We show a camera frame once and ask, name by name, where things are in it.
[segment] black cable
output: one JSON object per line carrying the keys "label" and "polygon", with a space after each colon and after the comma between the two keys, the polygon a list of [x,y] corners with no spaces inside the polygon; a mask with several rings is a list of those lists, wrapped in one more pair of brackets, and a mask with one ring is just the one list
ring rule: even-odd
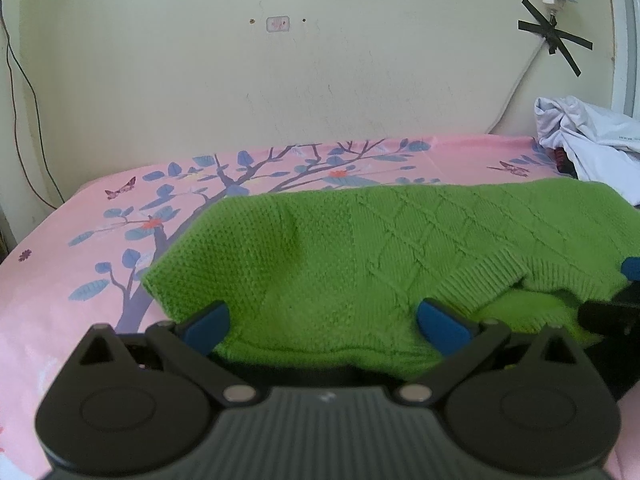
{"label": "black cable", "polygon": [[4,259],[5,256],[9,253],[9,248],[2,238],[2,231],[0,231],[0,262]]}
{"label": "black cable", "polygon": [[9,31],[6,28],[6,23],[4,21],[4,12],[2,12],[2,0],[0,0],[0,25],[2,25],[2,30],[4,30],[4,35],[6,36],[6,42],[7,42],[6,66],[9,69],[9,81],[11,82],[11,102],[12,102],[12,105],[14,107],[14,144],[15,144],[15,151],[16,151],[16,153],[18,155],[18,161],[20,162],[20,167],[22,168],[22,174],[24,175],[25,179],[27,180],[27,184],[29,184],[29,187],[31,188],[31,191],[33,191],[34,195],[37,196],[40,199],[41,202],[45,203],[50,208],[57,209],[57,207],[55,207],[54,205],[51,205],[49,202],[44,200],[43,197],[41,197],[41,195],[33,187],[33,184],[31,183],[31,180],[29,179],[29,175],[27,174],[27,169],[24,167],[24,162],[22,160],[22,154],[20,153],[20,145],[18,144],[18,110],[17,110],[16,105],[15,105],[14,71],[11,68],[11,62],[9,60],[9,52],[10,51],[12,52],[12,50],[11,50],[11,42],[10,42],[10,37],[9,37]]}
{"label": "black cable", "polygon": [[[2,0],[0,0],[0,14],[1,13],[2,13]],[[8,37],[8,31],[6,30],[6,23],[4,22],[4,16],[2,16],[2,26],[4,27],[5,33],[7,34],[7,37]],[[33,104],[35,105],[35,108],[36,108],[36,118],[38,120],[38,136],[40,137],[40,153],[42,154],[44,169],[47,171],[47,175],[49,175],[49,179],[53,183],[53,186],[56,188],[56,191],[58,192],[58,196],[60,197],[60,200],[62,200],[62,203],[65,203],[65,199],[62,197],[62,193],[60,193],[60,188],[58,187],[58,184],[56,184],[55,179],[53,178],[51,172],[49,171],[47,156],[44,154],[44,142],[42,140],[42,125],[40,123],[40,109],[38,108],[38,98],[36,97],[36,91],[33,89],[33,85],[31,84],[31,81],[29,81],[29,78],[24,73],[24,69],[20,64],[20,61],[18,61],[17,57],[15,57],[14,48],[11,46],[11,41],[9,41],[9,39],[7,39],[7,44],[9,47],[9,52],[11,52],[11,56],[14,58],[16,65],[20,69],[20,72],[22,72],[22,76],[24,77],[24,80],[27,82],[27,85],[29,85],[29,88],[31,89],[31,95],[33,95]]]}

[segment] green sweater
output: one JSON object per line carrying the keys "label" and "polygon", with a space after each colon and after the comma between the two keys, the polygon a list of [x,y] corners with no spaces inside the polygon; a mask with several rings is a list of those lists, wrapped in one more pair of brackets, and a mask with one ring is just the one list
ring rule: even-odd
{"label": "green sweater", "polygon": [[423,298],[586,342],[576,306],[624,288],[628,256],[640,214],[604,184],[379,186],[224,199],[143,284],[178,322],[226,301],[227,359],[410,378],[440,359],[415,323]]}

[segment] butterfly print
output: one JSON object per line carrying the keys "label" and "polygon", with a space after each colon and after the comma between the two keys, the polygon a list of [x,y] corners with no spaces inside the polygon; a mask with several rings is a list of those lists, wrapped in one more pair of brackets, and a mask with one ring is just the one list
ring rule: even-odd
{"label": "butterfly print", "polygon": [[492,168],[491,166],[487,166],[487,168],[489,170],[508,171],[511,174],[514,174],[516,176],[523,176],[524,178],[527,178],[529,176],[530,171],[526,170],[525,168],[514,166],[513,164],[509,164],[503,161],[500,161],[500,164],[502,165],[501,168]]}
{"label": "butterfly print", "polygon": [[133,189],[133,187],[136,184],[136,178],[133,177],[131,180],[129,180],[124,186],[122,186],[119,190],[117,191],[107,191],[106,189],[104,190],[104,192],[107,194],[107,200],[113,200],[114,198],[116,198],[120,193],[124,193],[126,191],[131,191]]}

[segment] blue gripper pad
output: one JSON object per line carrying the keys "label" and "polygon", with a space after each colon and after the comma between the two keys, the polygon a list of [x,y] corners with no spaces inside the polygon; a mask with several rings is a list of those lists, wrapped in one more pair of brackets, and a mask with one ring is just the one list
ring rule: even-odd
{"label": "blue gripper pad", "polygon": [[640,258],[627,258],[622,262],[620,272],[630,282],[640,282]]}
{"label": "blue gripper pad", "polygon": [[230,326],[229,307],[219,303],[181,324],[178,336],[199,354],[209,355],[226,337]]}
{"label": "blue gripper pad", "polygon": [[423,300],[416,315],[422,336],[444,357],[469,344],[479,333],[470,322],[433,300]]}

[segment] ribbed cuff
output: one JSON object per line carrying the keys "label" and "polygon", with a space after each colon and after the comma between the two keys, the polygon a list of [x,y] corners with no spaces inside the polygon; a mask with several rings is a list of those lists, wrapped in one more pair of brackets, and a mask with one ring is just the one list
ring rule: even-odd
{"label": "ribbed cuff", "polygon": [[470,316],[528,273],[524,259],[508,247],[463,266],[436,287],[434,296]]}
{"label": "ribbed cuff", "polygon": [[620,288],[616,285],[609,290],[568,263],[525,258],[515,248],[503,246],[453,272],[436,287],[434,297],[471,316],[520,281],[533,292],[567,290],[581,303],[608,301]]}

